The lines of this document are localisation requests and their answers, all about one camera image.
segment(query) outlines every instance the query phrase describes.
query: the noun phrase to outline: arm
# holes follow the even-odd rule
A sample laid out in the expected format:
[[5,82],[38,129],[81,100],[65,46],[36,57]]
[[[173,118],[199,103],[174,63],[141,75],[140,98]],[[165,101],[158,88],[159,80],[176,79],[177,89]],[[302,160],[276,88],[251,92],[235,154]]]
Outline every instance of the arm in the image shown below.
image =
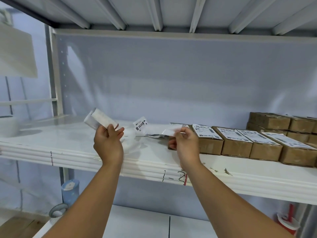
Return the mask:
[[176,132],[177,149],[198,199],[219,238],[291,238],[284,228],[254,208],[214,176],[199,159],[198,137],[189,128]]
[[100,126],[94,138],[94,149],[102,166],[65,215],[46,233],[44,238],[102,237],[117,189],[123,148],[120,138],[124,128],[117,131]]

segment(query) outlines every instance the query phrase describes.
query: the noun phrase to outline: forearm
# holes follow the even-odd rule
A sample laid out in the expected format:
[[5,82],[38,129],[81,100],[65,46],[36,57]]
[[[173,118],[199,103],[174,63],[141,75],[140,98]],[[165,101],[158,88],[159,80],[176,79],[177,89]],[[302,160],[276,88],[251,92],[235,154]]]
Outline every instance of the forearm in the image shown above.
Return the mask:
[[194,165],[187,173],[219,238],[292,237],[202,164]]
[[121,165],[102,166],[77,201],[44,237],[102,237],[120,169]]

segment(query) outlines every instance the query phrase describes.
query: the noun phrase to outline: underside of upper shelf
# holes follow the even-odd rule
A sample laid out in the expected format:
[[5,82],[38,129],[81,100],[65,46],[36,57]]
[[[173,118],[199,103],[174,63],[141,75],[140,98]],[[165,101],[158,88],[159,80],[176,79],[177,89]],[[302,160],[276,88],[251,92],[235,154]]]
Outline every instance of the underside of upper shelf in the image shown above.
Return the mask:
[[317,0],[0,1],[54,28],[297,37],[317,29]]

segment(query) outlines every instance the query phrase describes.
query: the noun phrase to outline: white pot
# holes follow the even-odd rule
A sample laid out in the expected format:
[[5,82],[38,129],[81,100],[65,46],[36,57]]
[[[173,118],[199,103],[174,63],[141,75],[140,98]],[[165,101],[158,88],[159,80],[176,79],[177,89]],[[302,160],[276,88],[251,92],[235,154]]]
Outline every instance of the white pot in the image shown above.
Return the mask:
[[0,116],[0,137],[14,137],[19,133],[19,123],[16,117]]

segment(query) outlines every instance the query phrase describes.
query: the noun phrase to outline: person's left hand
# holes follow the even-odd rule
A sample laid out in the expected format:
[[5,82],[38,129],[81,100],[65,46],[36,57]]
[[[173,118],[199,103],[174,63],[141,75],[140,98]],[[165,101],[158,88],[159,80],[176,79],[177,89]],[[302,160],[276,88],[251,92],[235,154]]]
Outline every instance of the person's left hand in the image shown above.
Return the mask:
[[102,160],[102,165],[122,165],[123,147],[120,142],[124,128],[115,131],[112,124],[106,129],[102,125],[96,130],[93,148]]

